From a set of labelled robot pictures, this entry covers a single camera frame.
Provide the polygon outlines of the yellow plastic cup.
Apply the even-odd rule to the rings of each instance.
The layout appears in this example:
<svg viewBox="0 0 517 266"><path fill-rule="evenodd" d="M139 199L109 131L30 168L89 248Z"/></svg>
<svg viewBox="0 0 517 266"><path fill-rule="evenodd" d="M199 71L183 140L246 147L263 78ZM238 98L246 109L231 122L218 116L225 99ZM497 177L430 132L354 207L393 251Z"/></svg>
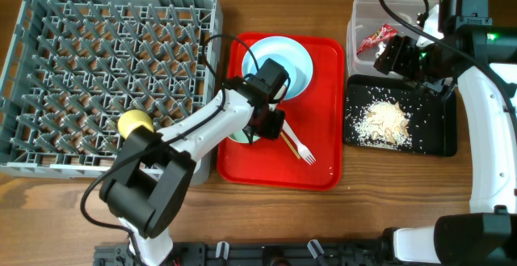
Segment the yellow plastic cup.
<svg viewBox="0 0 517 266"><path fill-rule="evenodd" d="M138 127L143 126L153 132L153 122L149 115L141 110L130 110L122 114L117 122L118 133L127 138L129 134Z"/></svg>

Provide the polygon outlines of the light blue bowl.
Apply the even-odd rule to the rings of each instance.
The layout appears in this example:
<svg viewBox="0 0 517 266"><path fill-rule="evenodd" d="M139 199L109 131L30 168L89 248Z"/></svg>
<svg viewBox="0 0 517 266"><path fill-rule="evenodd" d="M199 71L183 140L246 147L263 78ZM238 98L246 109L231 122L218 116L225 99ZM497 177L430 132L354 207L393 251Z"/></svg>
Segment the light blue bowl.
<svg viewBox="0 0 517 266"><path fill-rule="evenodd" d="M285 69L288 73L288 81L286 82L286 84L288 84L288 89L287 89L286 95L284 96L284 99L288 100L288 99L294 98L296 95L297 73L296 73L296 67L293 65L287 65L285 67Z"/></svg>

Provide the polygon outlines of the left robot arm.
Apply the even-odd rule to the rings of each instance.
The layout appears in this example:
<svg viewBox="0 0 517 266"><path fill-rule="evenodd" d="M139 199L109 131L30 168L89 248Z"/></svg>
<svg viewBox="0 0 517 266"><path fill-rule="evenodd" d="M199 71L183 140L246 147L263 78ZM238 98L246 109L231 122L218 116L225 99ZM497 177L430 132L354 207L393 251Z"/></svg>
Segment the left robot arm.
<svg viewBox="0 0 517 266"><path fill-rule="evenodd" d="M229 79L214 100L170 127L154 130L140 110L122 115L118 130L124 144L99 196L128 230L137 263L159 265L171 253L168 226L182 206L197 163L210 150L238 131L248 141L280 135L285 113L274 104L290 82L286 69L267 59L256 73Z"/></svg>

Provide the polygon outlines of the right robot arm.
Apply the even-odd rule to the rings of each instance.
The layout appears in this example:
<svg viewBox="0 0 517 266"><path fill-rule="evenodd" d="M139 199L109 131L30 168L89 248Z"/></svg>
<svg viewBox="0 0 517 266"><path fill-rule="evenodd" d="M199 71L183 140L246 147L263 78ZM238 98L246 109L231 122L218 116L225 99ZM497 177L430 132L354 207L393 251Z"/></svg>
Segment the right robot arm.
<svg viewBox="0 0 517 266"><path fill-rule="evenodd" d="M395 36L375 68L419 84L450 78L464 101L473 161L467 214L433 226L388 228L379 264L513 265L516 262L516 30L496 27L489 0L439 0L434 34L422 14L411 31L419 46Z"/></svg>

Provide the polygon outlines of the clear plastic waste bin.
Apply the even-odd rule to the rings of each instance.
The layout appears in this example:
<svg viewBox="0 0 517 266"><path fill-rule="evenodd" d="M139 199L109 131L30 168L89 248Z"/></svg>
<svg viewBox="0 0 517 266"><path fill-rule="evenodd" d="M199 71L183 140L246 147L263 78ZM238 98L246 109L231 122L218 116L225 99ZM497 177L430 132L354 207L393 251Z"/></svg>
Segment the clear plastic waste bin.
<svg viewBox="0 0 517 266"><path fill-rule="evenodd" d="M425 11L422 0L385 0L387 6L406 22L416 26L417 15ZM425 47L431 43L392 19L381 7L379 0L355 0L351 19L347 25L347 72L350 76L362 74L381 77L373 64L379 47L376 45L361 53L357 50L363 39L374 34L387 23L397 30L400 36L409 36L417 41L417 46Z"/></svg>

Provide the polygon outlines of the black food waste tray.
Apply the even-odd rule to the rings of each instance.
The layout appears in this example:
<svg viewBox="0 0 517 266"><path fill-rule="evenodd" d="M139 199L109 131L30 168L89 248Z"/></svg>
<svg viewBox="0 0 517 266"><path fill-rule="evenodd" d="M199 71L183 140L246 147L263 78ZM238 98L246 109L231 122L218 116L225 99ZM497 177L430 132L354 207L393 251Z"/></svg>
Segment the black food waste tray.
<svg viewBox="0 0 517 266"><path fill-rule="evenodd" d="M376 101L398 102L409 112L410 146L400 151L451 157L457 152L456 93L445 97L424 87L415 87L393 78L356 74L347 81L343 140L361 146L352 122L362 108Z"/></svg>

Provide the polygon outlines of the grey dishwasher rack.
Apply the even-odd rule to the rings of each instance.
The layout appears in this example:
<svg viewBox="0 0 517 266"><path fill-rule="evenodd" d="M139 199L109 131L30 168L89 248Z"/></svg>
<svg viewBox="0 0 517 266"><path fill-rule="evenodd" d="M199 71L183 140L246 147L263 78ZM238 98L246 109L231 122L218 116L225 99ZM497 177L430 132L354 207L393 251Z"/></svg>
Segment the grey dishwasher rack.
<svg viewBox="0 0 517 266"><path fill-rule="evenodd" d="M23 0L1 72L1 170L96 177L120 152L116 123L156 129L214 95L219 0Z"/></svg>

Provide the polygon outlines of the crumpled white tissue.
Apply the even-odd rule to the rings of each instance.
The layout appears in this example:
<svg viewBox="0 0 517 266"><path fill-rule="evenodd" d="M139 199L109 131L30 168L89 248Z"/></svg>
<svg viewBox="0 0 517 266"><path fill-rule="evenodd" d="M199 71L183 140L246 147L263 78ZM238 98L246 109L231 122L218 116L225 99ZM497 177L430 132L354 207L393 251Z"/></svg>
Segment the crumpled white tissue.
<svg viewBox="0 0 517 266"><path fill-rule="evenodd" d="M386 43L385 42L380 42L378 44L378 51L376 52L375 54L375 57L378 58L386 49Z"/></svg>

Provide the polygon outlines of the wooden chopstick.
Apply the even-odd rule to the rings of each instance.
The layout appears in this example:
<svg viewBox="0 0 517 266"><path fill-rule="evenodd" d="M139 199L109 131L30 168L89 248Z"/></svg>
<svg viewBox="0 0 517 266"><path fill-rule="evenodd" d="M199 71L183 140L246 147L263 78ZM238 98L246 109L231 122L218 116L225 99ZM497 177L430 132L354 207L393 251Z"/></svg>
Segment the wooden chopstick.
<svg viewBox="0 0 517 266"><path fill-rule="evenodd" d="M288 137L286 136L286 134L284 133L284 131L281 131L280 132L280 136L282 137L282 139L284 140L284 142L286 143L286 145L288 146L288 148L294 153L294 155L296 156L297 159L301 159L301 156L298 154L297 150L294 148L293 144L290 142L290 140L288 139Z"/></svg>

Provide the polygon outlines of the green bowl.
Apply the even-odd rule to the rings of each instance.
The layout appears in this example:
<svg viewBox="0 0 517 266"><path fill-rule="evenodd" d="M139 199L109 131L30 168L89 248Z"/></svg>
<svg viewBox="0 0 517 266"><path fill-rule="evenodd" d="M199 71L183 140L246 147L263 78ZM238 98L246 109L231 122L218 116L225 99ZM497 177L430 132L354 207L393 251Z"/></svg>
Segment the green bowl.
<svg viewBox="0 0 517 266"><path fill-rule="evenodd" d="M229 135L229 139L231 141L242 143L242 144L249 144L250 140L245 132L242 130L237 131L236 133L232 133Z"/></svg>

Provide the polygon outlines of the red snack wrapper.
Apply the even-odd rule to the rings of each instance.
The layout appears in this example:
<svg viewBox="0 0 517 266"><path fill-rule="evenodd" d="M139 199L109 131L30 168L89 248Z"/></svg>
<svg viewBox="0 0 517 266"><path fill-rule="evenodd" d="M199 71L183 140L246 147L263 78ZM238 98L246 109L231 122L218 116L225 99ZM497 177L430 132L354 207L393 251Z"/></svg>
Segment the red snack wrapper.
<svg viewBox="0 0 517 266"><path fill-rule="evenodd" d="M356 50L356 54L360 53L378 45L380 42L384 42L398 34L398 30L391 25L384 23L375 31L372 35L364 38L359 47Z"/></svg>

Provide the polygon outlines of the white plastic fork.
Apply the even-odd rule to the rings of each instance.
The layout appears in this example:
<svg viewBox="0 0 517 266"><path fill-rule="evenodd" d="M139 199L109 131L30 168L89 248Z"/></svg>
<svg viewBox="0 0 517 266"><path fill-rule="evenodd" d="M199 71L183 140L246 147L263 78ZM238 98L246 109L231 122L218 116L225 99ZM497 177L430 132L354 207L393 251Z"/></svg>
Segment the white plastic fork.
<svg viewBox="0 0 517 266"><path fill-rule="evenodd" d="M296 146L297 153L309 164L313 165L316 162L316 159L314 158L313 154L309 150L309 148L304 145L300 139L297 137L297 135L292 130L291 126L288 124L288 122L285 120L283 124L283 131L287 134L287 136L294 142Z"/></svg>

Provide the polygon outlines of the red serving tray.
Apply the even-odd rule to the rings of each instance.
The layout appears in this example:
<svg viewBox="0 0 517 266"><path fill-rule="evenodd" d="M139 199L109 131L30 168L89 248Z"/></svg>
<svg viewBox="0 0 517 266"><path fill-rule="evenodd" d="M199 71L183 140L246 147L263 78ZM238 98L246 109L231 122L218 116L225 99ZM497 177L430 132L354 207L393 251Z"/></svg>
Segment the red serving tray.
<svg viewBox="0 0 517 266"><path fill-rule="evenodd" d="M217 170L230 182L325 191L342 175L343 92L345 55L336 40L317 36L294 36L313 62L308 87L279 108L294 133L316 161L296 158L286 141L259 139L253 144L229 139L218 147Z"/></svg>

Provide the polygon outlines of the rice and food scraps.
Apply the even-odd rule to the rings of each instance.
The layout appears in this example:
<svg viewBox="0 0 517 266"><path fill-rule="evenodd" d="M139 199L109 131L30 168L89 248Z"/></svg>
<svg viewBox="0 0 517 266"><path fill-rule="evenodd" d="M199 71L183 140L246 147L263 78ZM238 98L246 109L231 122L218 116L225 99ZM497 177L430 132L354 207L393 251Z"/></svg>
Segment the rice and food scraps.
<svg viewBox="0 0 517 266"><path fill-rule="evenodd" d="M361 146L399 150L412 143L410 117L398 102L376 101L360 110L352 128Z"/></svg>

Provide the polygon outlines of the light blue plate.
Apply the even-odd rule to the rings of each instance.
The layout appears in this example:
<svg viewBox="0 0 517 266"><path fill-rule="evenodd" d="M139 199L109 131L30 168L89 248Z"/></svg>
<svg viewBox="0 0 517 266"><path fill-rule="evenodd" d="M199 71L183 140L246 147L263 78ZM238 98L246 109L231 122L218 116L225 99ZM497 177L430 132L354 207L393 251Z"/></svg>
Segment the light blue plate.
<svg viewBox="0 0 517 266"><path fill-rule="evenodd" d="M313 61L309 52L297 41L285 36L269 36L251 45L242 60L242 76L257 77L275 89L288 81L287 65L296 67L296 98L310 84Z"/></svg>

